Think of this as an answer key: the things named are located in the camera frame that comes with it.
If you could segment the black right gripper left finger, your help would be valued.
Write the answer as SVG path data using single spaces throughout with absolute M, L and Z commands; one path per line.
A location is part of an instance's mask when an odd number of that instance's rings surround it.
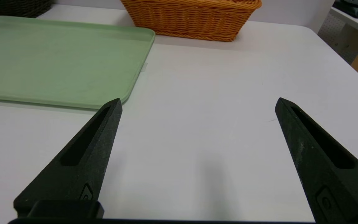
M 104 104 L 15 198 L 18 219 L 95 219 L 121 119 L 120 99 Z

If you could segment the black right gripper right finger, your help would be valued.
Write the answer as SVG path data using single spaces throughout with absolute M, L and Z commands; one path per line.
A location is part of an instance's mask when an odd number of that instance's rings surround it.
M 358 159 L 295 103 L 275 113 L 317 223 L 358 223 Z

